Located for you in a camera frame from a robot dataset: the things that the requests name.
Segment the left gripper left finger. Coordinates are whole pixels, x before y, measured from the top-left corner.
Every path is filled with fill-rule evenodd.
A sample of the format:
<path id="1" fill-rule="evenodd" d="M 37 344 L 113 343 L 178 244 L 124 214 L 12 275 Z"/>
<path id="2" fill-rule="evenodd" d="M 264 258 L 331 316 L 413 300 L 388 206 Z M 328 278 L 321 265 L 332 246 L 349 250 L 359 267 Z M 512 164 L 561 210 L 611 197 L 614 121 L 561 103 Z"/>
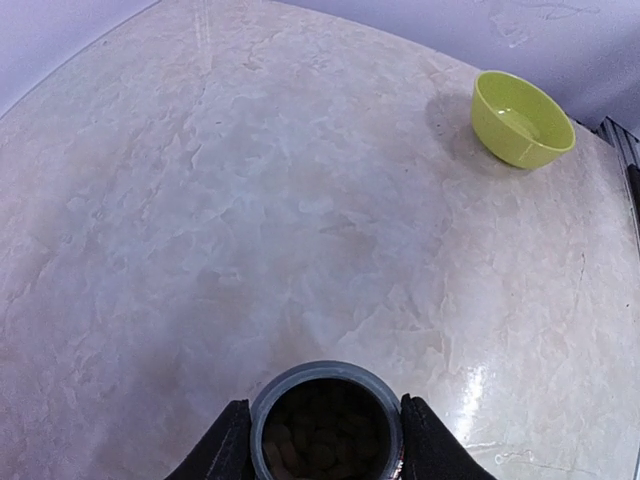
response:
<path id="1" fill-rule="evenodd" d="M 248 400 L 233 400 L 166 480 L 251 478 Z"/>

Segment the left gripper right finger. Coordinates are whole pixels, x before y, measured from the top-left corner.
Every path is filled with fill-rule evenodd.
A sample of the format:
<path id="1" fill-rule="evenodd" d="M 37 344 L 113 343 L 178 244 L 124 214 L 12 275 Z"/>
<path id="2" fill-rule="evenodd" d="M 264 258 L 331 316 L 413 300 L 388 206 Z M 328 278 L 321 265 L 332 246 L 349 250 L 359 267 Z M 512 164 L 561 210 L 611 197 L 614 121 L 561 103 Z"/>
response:
<path id="1" fill-rule="evenodd" d="M 421 397 L 402 396 L 401 422 L 405 450 L 402 479 L 495 480 Z"/>

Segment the orange pill bottle grey cap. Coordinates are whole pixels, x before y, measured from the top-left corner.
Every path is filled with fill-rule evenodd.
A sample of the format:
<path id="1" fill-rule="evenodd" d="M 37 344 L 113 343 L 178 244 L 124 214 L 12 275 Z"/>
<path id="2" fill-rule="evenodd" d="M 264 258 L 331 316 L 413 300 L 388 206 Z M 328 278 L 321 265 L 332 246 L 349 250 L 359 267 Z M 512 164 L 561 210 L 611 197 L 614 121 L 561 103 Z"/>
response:
<path id="1" fill-rule="evenodd" d="M 398 479 L 400 401 L 354 364 L 314 361 L 274 378 L 251 407 L 258 479 Z"/>

